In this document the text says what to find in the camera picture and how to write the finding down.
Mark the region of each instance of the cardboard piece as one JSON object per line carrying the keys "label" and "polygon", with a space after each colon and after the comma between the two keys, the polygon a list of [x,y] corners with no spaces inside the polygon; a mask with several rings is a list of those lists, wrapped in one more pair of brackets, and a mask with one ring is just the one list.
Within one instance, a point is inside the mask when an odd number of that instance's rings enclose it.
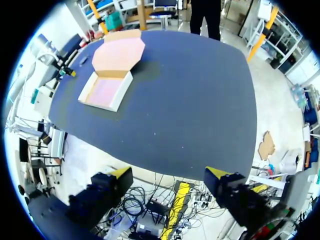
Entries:
{"label": "cardboard piece", "polygon": [[311,142],[309,141],[304,142],[304,151],[311,153]]}
{"label": "cardboard piece", "polygon": [[116,112],[129,88],[132,67],[140,61],[145,48],[139,29],[110,33],[94,52],[94,72],[85,84],[78,101]]}
{"label": "cardboard piece", "polygon": [[258,153],[262,160],[266,160],[269,155],[272,155],[275,152],[275,144],[270,135],[270,132],[267,131],[263,136],[263,142],[260,143],[258,148]]}

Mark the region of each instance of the chair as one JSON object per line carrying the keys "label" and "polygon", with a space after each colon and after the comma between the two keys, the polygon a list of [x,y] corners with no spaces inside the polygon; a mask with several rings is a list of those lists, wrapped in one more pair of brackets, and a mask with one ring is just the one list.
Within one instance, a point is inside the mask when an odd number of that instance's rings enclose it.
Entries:
{"label": "chair", "polygon": [[154,0],[153,9],[164,8],[163,11],[154,11],[149,14],[152,19],[161,19],[162,30],[166,30],[166,20],[176,15],[177,0]]}

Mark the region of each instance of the table surface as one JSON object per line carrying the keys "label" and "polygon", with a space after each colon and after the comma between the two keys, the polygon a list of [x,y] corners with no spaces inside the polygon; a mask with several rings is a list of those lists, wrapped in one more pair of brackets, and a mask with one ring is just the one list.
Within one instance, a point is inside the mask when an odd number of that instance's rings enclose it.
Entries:
{"label": "table surface", "polygon": [[[88,45],[52,100],[60,129],[128,164],[202,180],[206,166],[248,176],[256,145],[257,110],[245,56],[222,42],[176,31],[144,31],[141,61],[117,112],[78,97],[103,43]],[[88,56],[83,66],[81,59]]]}

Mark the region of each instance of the person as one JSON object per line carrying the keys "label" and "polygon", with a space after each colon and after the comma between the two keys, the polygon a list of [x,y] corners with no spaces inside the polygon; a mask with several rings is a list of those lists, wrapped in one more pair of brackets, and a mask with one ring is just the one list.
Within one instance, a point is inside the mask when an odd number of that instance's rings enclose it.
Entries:
{"label": "person", "polygon": [[208,36],[211,39],[220,41],[220,0],[192,0],[192,13],[190,20],[190,31],[192,34],[200,35],[203,19],[205,18],[208,27]]}

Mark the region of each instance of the white panel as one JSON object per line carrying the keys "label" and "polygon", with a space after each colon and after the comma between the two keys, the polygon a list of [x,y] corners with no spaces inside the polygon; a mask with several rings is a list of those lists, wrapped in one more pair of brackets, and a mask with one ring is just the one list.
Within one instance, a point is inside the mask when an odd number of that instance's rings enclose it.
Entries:
{"label": "white panel", "polygon": [[313,51],[309,53],[300,66],[307,79],[311,78],[320,69],[319,60]]}
{"label": "white panel", "polygon": [[293,70],[292,72],[290,72],[287,76],[286,76],[292,84],[303,84],[305,81],[308,80],[305,72],[303,71],[301,66],[297,66],[295,70]]}

